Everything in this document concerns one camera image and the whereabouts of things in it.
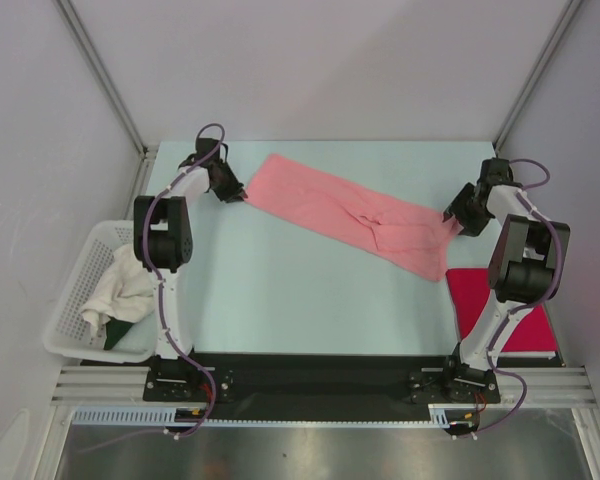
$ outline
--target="basket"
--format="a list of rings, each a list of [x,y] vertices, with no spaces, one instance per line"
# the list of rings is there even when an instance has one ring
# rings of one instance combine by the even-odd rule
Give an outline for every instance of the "basket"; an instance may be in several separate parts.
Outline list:
[[[44,346],[49,352],[112,363],[140,363],[153,355],[157,340],[154,314],[135,324],[113,349],[105,351],[104,327],[91,338],[90,325],[79,313],[113,263],[114,250],[132,242],[131,221],[105,221],[91,230],[44,333]]]

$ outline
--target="table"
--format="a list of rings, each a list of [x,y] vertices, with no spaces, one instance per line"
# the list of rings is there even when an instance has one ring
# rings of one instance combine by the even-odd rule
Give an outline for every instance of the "table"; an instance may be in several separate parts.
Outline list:
[[[162,190],[194,150],[193,142],[163,142],[147,194]],[[466,182],[475,182],[493,148],[488,142],[229,142],[228,161],[246,185],[270,153],[442,211]],[[431,283],[213,194],[189,214],[188,311],[197,351],[444,355],[458,341],[444,280]],[[457,237],[449,267],[486,267],[498,235],[491,222],[478,238]]]

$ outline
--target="wrinkled fabric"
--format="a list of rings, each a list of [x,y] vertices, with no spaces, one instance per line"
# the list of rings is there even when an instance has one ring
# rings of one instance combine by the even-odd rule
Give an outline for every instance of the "wrinkled fabric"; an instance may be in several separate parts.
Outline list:
[[[447,271],[460,231],[442,213],[374,192],[280,155],[270,155],[247,189],[249,204],[288,222],[385,258],[433,282]]]
[[[136,259],[133,245],[128,244],[113,252],[113,263],[100,277],[80,313],[91,325],[91,336],[95,337],[111,318],[138,323],[153,312],[153,308],[149,274]]]

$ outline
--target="red pad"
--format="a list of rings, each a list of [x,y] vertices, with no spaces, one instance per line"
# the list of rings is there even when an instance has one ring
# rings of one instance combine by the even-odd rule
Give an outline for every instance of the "red pad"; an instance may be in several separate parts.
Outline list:
[[[486,268],[452,268],[447,271],[451,300],[456,308],[460,338],[475,326],[489,298]],[[504,346],[503,352],[555,352],[558,344],[542,307],[524,317]]]

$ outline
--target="white wall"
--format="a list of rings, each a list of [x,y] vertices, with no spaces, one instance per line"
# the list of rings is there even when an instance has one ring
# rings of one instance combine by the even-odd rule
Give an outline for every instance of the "white wall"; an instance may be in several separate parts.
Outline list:
[[[532,196],[572,230],[554,326],[569,363],[586,365],[600,404],[600,0],[583,7],[505,147],[552,171]],[[524,178],[542,175],[532,169]]]
[[[566,0],[74,0],[148,143],[491,141]]]
[[[91,226],[121,217],[137,162],[53,2],[0,2],[0,432],[31,411],[17,478],[60,365],[43,326]]]

